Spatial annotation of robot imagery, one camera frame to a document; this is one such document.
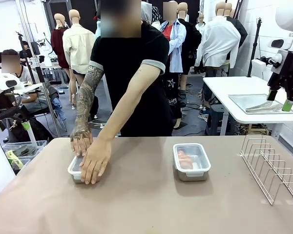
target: tattooed arm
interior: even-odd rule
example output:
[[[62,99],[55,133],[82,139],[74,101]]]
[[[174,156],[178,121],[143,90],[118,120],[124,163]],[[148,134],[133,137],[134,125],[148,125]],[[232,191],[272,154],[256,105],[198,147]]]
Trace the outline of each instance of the tattooed arm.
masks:
[[[72,151],[78,156],[80,153],[84,156],[93,141],[88,127],[88,117],[94,99],[94,92],[103,74],[104,72],[101,69],[90,65],[79,89],[75,128],[70,135]]]
[[[159,68],[142,64],[131,78],[125,94],[115,107],[106,126],[85,154],[81,163],[82,182],[94,184],[100,179],[111,157],[112,140],[132,115],[141,100],[142,94],[157,79],[159,74]]]

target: hand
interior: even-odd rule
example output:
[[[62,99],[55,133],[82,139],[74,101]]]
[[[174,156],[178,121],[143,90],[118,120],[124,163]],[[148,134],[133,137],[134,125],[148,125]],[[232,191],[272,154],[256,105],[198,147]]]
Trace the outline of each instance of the hand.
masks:
[[[76,156],[85,156],[87,149],[93,142],[92,134],[86,125],[76,125],[70,135],[70,145]]]
[[[95,184],[102,176],[111,158],[112,141],[97,137],[87,149],[80,166],[82,167],[82,182]]]

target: denim shirt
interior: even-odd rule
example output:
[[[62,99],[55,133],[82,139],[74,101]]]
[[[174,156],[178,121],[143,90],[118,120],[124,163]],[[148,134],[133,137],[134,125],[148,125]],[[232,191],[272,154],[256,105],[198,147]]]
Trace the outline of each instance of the denim shirt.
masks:
[[[164,31],[168,24],[168,21],[162,23],[161,32]],[[183,73],[181,62],[181,47],[186,38],[186,27],[182,25],[179,20],[176,20],[172,26],[170,41],[169,41],[169,53],[171,54],[170,68],[171,73]]]

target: stainless steel container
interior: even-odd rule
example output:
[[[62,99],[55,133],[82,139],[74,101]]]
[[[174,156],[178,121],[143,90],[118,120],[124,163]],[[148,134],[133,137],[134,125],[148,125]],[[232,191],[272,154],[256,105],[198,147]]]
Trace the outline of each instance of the stainless steel container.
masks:
[[[173,146],[174,168],[182,181],[208,178],[210,162],[201,144],[184,143]]]

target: man's left hand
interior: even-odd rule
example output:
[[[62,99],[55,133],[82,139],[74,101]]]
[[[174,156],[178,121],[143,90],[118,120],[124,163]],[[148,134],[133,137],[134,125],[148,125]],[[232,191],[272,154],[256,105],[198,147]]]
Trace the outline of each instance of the man's left hand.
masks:
[[[97,137],[83,158],[82,182],[95,184],[105,171],[107,163],[111,158],[112,141]]]

